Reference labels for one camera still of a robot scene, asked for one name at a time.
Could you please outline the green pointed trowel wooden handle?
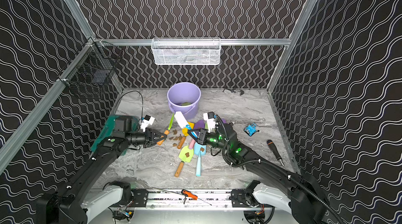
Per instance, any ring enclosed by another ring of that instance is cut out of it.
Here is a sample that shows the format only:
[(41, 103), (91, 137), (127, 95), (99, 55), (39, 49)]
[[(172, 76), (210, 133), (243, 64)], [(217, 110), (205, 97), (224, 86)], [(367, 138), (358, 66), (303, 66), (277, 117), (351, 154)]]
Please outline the green pointed trowel wooden handle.
[(169, 122), (169, 125), (166, 127), (166, 129), (165, 129), (165, 131), (164, 131), (165, 137), (164, 137), (163, 139), (161, 139), (160, 141), (158, 141), (158, 142), (157, 142), (157, 145), (162, 145), (163, 142), (167, 139), (167, 136), (169, 135), (170, 130), (171, 130), (171, 128), (172, 128), (173, 121), (174, 121), (174, 114), (172, 114), (171, 119), (170, 119), (170, 122)]

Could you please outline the yellow square trowel wooden handle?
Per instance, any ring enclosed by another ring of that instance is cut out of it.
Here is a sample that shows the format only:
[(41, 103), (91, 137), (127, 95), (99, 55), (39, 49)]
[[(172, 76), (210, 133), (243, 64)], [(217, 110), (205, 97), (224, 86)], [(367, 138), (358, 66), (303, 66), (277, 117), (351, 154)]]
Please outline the yellow square trowel wooden handle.
[[(188, 124), (189, 124), (189, 126), (190, 126), (191, 129), (194, 128), (194, 125), (195, 125), (194, 123), (188, 122)], [(177, 148), (178, 148), (178, 149), (181, 149), (182, 146), (184, 145), (185, 140), (186, 140), (186, 137), (188, 136), (187, 131), (188, 131), (187, 128), (183, 128), (183, 129), (182, 129), (183, 136), (180, 138), (180, 142), (179, 142), (179, 144), (177, 145)], [(193, 143), (192, 141), (190, 142), (188, 148), (189, 148), (190, 150), (194, 148), (194, 143)]]

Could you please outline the white brush blue handle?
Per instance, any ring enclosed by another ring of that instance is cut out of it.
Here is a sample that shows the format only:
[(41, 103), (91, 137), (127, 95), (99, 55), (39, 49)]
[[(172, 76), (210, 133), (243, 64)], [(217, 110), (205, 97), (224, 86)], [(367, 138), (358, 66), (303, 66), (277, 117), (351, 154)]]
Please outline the white brush blue handle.
[(182, 129), (187, 129), (187, 134), (189, 136), (191, 136), (195, 141), (198, 140), (197, 135), (192, 131), (192, 128), (190, 127), (190, 125), (188, 124), (187, 120), (185, 119), (184, 115), (182, 114), (182, 112), (176, 112), (174, 114), (174, 118), (177, 121), (178, 125), (182, 128)]

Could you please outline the light green square trowel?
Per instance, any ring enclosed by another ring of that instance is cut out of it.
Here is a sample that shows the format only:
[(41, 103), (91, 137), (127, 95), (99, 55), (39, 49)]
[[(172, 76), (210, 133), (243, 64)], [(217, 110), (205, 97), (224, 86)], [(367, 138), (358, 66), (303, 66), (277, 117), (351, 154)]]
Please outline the light green square trowel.
[(180, 176), (180, 173), (183, 169), (184, 164), (191, 162), (193, 155), (194, 155), (194, 150), (190, 149), (189, 145), (186, 145), (181, 149), (181, 152), (179, 154), (179, 158), (181, 159), (181, 162), (174, 175), (176, 178), (178, 178)]

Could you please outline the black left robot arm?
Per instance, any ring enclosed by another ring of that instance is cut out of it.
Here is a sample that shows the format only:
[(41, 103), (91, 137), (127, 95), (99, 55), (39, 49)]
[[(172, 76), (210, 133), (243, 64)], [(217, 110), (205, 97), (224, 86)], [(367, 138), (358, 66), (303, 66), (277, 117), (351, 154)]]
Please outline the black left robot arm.
[(159, 131), (145, 128), (134, 132), (135, 121), (128, 116), (114, 120), (112, 135), (97, 144), (90, 160), (57, 192), (45, 194), (37, 201), (38, 224), (87, 224), (89, 211), (81, 204), (100, 175), (131, 145), (149, 148), (167, 137)]

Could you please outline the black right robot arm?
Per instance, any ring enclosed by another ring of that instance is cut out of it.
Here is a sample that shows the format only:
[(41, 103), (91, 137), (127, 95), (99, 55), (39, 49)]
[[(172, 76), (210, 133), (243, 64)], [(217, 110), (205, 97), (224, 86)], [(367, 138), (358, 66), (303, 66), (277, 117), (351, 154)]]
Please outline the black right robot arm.
[(190, 136), (201, 145), (219, 148), (228, 165), (244, 168), (279, 189), (287, 199), (282, 209), (289, 210), (299, 224), (323, 224), (326, 212), (344, 223), (313, 176), (301, 176), (264, 159), (238, 140), (232, 124), (218, 124), (212, 133), (207, 129), (191, 130)]

